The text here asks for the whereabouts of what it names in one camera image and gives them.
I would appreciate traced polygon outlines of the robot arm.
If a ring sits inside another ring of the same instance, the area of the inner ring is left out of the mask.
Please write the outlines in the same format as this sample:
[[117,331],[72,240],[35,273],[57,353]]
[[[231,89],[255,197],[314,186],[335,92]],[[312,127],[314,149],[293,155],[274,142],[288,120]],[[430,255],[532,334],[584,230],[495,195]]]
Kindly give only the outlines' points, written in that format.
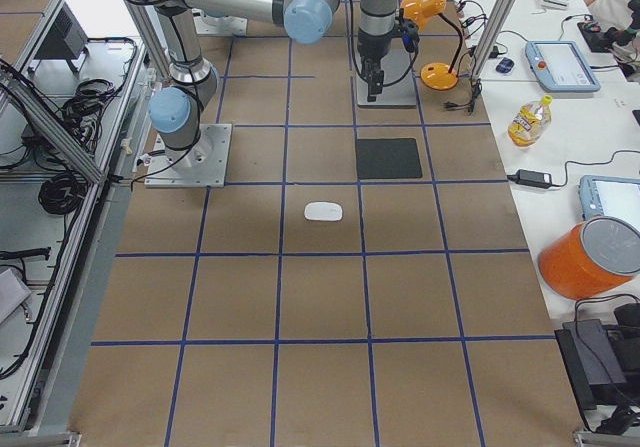
[[[333,0],[305,0],[312,6],[311,12],[324,14],[324,7]],[[367,86],[366,100],[374,102],[387,87],[401,80],[391,82],[385,80],[382,59],[389,53],[391,41],[401,37],[405,32],[405,21],[397,13],[398,0],[358,0],[360,20],[357,35],[357,46],[354,50],[360,60],[354,63],[356,74]]]
[[168,68],[167,88],[155,95],[150,118],[167,164],[190,167],[204,161],[213,143],[202,116],[216,96],[220,71],[213,48],[234,37],[236,21],[267,23],[301,44],[320,40],[340,0],[124,0],[154,12]]

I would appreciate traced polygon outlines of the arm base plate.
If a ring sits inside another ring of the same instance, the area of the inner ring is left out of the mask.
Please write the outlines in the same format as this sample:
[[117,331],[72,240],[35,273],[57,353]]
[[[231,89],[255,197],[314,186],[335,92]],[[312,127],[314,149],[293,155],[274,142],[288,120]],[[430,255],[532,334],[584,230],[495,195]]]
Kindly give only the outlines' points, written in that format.
[[154,148],[163,153],[150,159],[144,184],[149,188],[223,187],[231,136],[231,124],[201,124],[198,143],[183,157],[167,150],[157,134]]
[[367,84],[356,77],[356,104],[365,109],[412,109],[417,106],[413,73],[408,71],[412,55],[404,49],[392,49],[382,59],[385,74],[382,93],[374,101],[367,98]]

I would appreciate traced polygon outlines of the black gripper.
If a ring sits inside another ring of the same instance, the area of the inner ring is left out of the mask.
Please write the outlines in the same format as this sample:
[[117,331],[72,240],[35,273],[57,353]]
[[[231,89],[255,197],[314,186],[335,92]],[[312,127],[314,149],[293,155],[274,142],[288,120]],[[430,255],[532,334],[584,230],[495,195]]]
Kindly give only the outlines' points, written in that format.
[[367,101],[374,102],[383,91],[384,71],[382,59],[389,53],[391,34],[372,35],[358,31],[357,51],[360,56],[360,77],[367,86]]

